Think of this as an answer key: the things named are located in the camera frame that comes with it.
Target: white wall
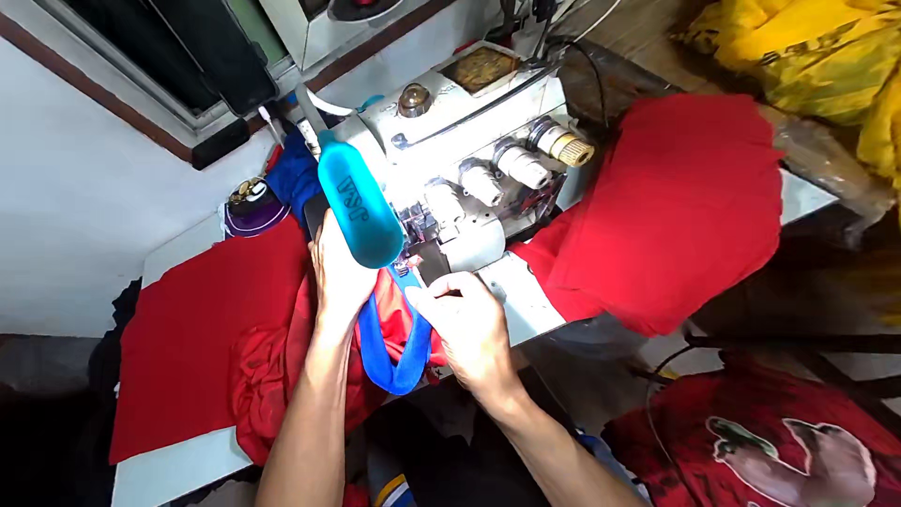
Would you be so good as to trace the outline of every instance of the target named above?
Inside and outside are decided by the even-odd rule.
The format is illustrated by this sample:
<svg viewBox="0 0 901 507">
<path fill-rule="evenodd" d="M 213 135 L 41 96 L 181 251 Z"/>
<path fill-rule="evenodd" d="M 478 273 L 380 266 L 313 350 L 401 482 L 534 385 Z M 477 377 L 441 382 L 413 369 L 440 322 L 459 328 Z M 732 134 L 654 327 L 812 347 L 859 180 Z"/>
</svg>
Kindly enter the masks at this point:
<svg viewBox="0 0 901 507">
<path fill-rule="evenodd" d="M 263 131 L 203 172 L 0 39 L 0 333 L 101 336 L 148 252 L 260 171 Z"/>
<path fill-rule="evenodd" d="M 344 107 L 358 107 L 373 95 L 387 95 L 448 59 L 459 46 L 484 37 L 500 24 L 500 15 L 496 0 L 454 2 L 316 95 Z"/>
</svg>

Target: yellow bag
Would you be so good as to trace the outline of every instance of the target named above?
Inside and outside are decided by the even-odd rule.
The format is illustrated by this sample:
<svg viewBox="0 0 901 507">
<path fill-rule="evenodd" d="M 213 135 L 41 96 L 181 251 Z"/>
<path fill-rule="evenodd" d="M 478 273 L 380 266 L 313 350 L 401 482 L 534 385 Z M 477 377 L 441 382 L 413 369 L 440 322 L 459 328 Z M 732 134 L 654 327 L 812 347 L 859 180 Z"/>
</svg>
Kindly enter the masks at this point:
<svg viewBox="0 0 901 507">
<path fill-rule="evenodd" d="M 675 38 L 757 78 L 779 109 L 862 124 L 858 158 L 901 190 L 898 1 L 722 0 Z"/>
</svg>

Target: right hand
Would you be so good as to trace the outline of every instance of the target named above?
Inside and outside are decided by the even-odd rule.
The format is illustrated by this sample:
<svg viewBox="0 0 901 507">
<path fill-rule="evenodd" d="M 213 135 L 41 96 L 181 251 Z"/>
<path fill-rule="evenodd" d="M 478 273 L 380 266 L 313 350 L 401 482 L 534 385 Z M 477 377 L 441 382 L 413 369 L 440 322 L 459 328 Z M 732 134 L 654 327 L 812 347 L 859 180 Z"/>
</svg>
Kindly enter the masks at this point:
<svg viewBox="0 0 901 507">
<path fill-rule="evenodd" d="M 462 297 L 446 296 L 451 290 Z M 476 275 L 447 274 L 428 289 L 408 287 L 406 297 L 438 331 L 450 368 L 477 400 L 495 401 L 519 384 L 504 309 Z"/>
</svg>

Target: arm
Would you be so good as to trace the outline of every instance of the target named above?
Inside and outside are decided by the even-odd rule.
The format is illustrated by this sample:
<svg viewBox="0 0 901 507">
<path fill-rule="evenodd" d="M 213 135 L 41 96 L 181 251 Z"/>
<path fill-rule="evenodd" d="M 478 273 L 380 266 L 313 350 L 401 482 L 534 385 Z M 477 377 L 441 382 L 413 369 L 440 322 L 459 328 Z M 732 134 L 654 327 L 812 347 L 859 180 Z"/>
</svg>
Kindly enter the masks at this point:
<svg viewBox="0 0 901 507">
<path fill-rule="evenodd" d="M 444 296 L 451 290 L 462 297 Z M 645 505 L 529 398 L 510 361 L 504 310 L 475 275 L 452 273 L 406 295 L 441 335 L 457 378 L 497 422 L 551 505 Z"/>
<path fill-rule="evenodd" d="M 310 252 L 319 297 L 316 327 L 304 370 L 263 469 L 257 507 L 336 506 L 344 493 L 350 339 L 377 272 L 350 256 L 331 210 L 310 243 Z"/>
</svg>

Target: black cable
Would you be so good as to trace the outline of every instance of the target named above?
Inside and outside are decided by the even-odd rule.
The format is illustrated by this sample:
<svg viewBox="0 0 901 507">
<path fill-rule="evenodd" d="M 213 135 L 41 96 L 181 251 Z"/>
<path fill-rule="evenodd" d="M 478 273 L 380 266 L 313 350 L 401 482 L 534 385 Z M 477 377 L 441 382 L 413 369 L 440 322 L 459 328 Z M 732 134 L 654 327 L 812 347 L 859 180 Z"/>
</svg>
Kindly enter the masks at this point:
<svg viewBox="0 0 901 507">
<path fill-rule="evenodd" d="M 601 96 L 601 115 L 604 117 L 604 127 L 610 128 L 610 122 L 607 120 L 607 97 L 604 92 L 604 81 L 601 79 L 601 69 L 597 67 L 595 59 L 591 58 L 591 55 L 588 54 L 588 51 L 585 51 L 585 48 L 583 48 L 581 44 L 571 41 L 564 43 L 568 48 L 576 48 L 576 51 L 585 55 L 585 58 L 591 63 L 591 69 L 594 70 L 595 78 L 597 79 L 597 92 Z"/>
<path fill-rule="evenodd" d="M 538 58 L 538 53 L 542 51 L 542 46 L 544 45 L 544 40 L 548 37 L 548 32 L 551 30 L 551 19 L 553 18 L 553 12 L 548 15 L 548 20 L 544 22 L 544 29 L 542 30 L 542 35 L 538 38 L 538 44 L 535 45 L 535 51 L 532 52 L 532 60 L 536 60 Z"/>
<path fill-rule="evenodd" d="M 691 497 L 691 501 L 695 504 L 696 507 L 701 507 L 704 504 L 701 503 L 701 500 L 697 497 L 697 495 L 695 495 L 695 492 L 691 490 L 691 487 L 688 485 L 688 481 L 686 480 L 685 475 L 682 474 L 682 469 L 679 468 L 679 465 L 676 464 L 676 461 L 672 458 L 672 455 L 669 453 L 669 449 L 667 448 L 666 444 L 663 443 L 663 439 L 660 438 L 660 434 L 657 432 L 657 428 L 654 427 L 654 418 L 651 416 L 651 387 L 653 387 L 653 384 L 654 384 L 653 379 L 655 379 L 657 377 L 657 375 L 660 374 L 660 371 L 662 371 L 663 368 L 666 367 L 666 365 L 669 364 L 670 361 L 672 361 L 673 359 L 676 359 L 680 355 L 683 355 L 685 352 L 688 352 L 689 350 L 691 350 L 693 348 L 695 348 L 695 346 L 693 346 L 693 345 L 686 346 L 685 348 L 683 348 L 682 350 L 679 350 L 678 352 L 671 355 L 670 357 L 667 357 L 666 359 L 663 360 L 662 363 L 660 363 L 659 366 L 657 366 L 657 368 L 654 370 L 654 372 L 651 373 L 651 378 L 648 380 L 648 390 L 644 394 L 644 411 L 645 411 L 645 413 L 648 414 L 648 426 L 651 427 L 651 433 L 654 434 L 654 438 L 657 439 L 657 444 L 660 445 L 661 449 L 663 449 L 664 456 L 666 456 L 667 459 L 669 460 L 669 463 L 671 465 L 673 465 L 673 469 L 676 470 L 676 475 L 678 475 L 679 481 L 682 482 L 682 485 L 684 485 L 686 491 L 688 491 L 688 496 Z"/>
<path fill-rule="evenodd" d="M 588 63 L 591 64 L 591 69 L 595 72 L 595 79 L 597 80 L 597 92 L 601 97 L 601 116 L 604 117 L 604 127 L 610 128 L 610 121 L 607 119 L 607 96 L 604 91 L 604 81 L 601 79 L 601 69 L 597 66 L 597 62 L 595 59 L 591 58 L 591 55 L 588 54 L 588 51 L 582 46 L 582 44 L 575 41 L 566 41 L 566 40 L 556 40 L 554 42 L 548 43 L 547 51 L 544 52 L 543 59 L 546 60 L 548 57 L 548 52 L 550 52 L 551 47 L 553 46 L 566 46 L 567 48 L 575 48 L 576 51 L 582 53 L 585 58 L 588 59 Z"/>
</svg>

